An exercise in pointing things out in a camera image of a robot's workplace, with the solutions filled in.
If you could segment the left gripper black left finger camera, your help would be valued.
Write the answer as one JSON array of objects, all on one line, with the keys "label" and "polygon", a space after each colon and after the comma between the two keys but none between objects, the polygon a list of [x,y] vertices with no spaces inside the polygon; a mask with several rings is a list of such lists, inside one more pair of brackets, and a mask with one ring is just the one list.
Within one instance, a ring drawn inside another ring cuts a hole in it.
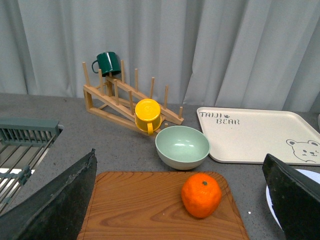
[{"label": "left gripper black left finger camera", "polygon": [[75,240],[82,228],[97,171],[91,150],[25,201],[0,217],[2,240]]}]

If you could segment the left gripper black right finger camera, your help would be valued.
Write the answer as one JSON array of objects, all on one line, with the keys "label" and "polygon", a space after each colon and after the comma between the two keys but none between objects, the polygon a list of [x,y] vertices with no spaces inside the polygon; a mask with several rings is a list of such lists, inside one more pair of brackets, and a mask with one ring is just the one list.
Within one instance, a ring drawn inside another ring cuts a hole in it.
[{"label": "left gripper black right finger camera", "polygon": [[286,239],[318,240],[320,184],[269,153],[262,171]]}]

